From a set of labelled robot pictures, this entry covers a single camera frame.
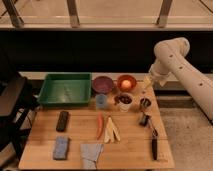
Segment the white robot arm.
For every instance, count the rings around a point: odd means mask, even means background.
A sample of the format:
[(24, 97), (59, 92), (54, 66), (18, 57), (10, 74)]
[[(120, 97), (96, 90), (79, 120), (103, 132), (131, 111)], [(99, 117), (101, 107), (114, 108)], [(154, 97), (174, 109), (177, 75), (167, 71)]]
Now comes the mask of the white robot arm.
[(158, 42), (154, 46), (156, 59), (145, 76), (145, 87), (155, 82), (164, 85), (173, 74), (213, 124), (213, 80), (185, 59), (189, 50), (190, 43), (184, 37)]

